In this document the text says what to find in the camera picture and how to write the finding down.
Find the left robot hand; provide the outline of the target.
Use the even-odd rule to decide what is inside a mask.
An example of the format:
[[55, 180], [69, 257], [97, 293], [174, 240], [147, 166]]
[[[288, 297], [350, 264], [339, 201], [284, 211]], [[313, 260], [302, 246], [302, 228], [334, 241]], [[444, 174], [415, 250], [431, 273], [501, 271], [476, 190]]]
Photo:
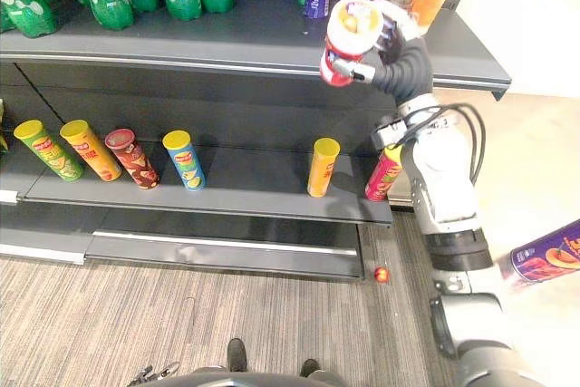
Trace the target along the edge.
[[127, 384], [127, 386], [131, 387], [146, 382], [155, 382], [163, 380], [176, 373], [179, 367], [180, 362], [178, 361], [169, 363], [168, 365], [166, 365], [160, 371], [157, 372], [153, 371], [152, 365], [146, 366], [145, 368], [141, 369], [134, 378], [131, 379], [131, 381]]

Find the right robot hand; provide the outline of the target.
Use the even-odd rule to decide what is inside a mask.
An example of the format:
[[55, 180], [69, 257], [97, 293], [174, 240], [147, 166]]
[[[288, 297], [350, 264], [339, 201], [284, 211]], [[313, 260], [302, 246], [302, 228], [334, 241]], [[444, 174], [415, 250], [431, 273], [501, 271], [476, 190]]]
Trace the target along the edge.
[[398, 105], [433, 88], [421, 30], [406, 10], [387, 0], [341, 0], [334, 6], [319, 70], [332, 86], [368, 83]]

